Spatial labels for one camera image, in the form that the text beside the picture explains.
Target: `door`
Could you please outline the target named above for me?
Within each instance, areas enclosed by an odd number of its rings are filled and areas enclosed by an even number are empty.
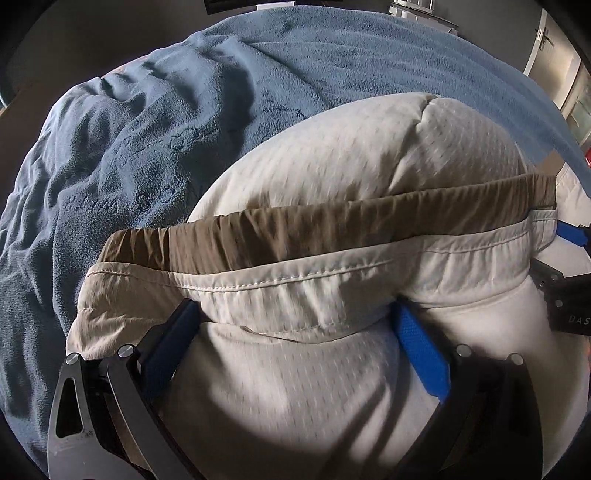
[[[560,27],[542,10],[534,48],[524,73],[561,109],[579,71],[581,59]]]

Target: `fleece blanket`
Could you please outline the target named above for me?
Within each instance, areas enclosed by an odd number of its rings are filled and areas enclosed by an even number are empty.
[[[582,152],[532,81],[460,38],[384,14],[238,15],[70,89],[0,219],[0,406],[35,461],[47,469],[65,338],[111,233],[186,220],[233,162],[305,118],[415,91],[471,106],[535,163],[557,150],[591,194]]]

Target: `brown fabric band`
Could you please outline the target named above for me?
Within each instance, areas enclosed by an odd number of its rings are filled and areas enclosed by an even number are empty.
[[[557,176],[564,167],[564,160],[556,150],[552,150],[537,168],[545,175]]]
[[[164,229],[113,234],[99,262],[213,274],[386,244],[419,235],[468,235],[556,207],[541,173],[379,199],[244,210]]]

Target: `wrinkled fabric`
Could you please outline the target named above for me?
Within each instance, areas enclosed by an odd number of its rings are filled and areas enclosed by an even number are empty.
[[[475,108],[535,163],[555,148],[591,192],[591,171],[534,82],[462,39],[383,14],[238,15],[68,91],[0,219],[0,407],[35,461],[46,469],[65,336],[109,235],[186,220],[238,158],[304,118],[413,91]]]
[[[550,330],[528,276],[532,256],[550,251],[554,266],[566,253],[553,248],[560,215],[591,221],[560,164],[554,152],[541,167],[555,175],[526,173],[536,169],[502,128],[425,93],[318,114],[235,163],[195,207],[199,220],[113,235],[83,283],[66,353],[114,355],[183,297],[199,301],[200,332],[159,412],[198,469],[381,480],[437,406],[391,329],[402,295],[456,343],[523,355],[547,472],[589,386],[585,338]],[[577,248],[571,261],[591,273]]]

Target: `bed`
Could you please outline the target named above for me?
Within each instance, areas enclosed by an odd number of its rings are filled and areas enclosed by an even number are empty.
[[[591,194],[583,153],[536,84],[461,38],[384,14],[238,15],[52,107],[0,219],[0,406],[43,471],[65,338],[107,237],[183,222],[233,162],[305,118],[413,91],[488,116],[535,163],[556,150]]]

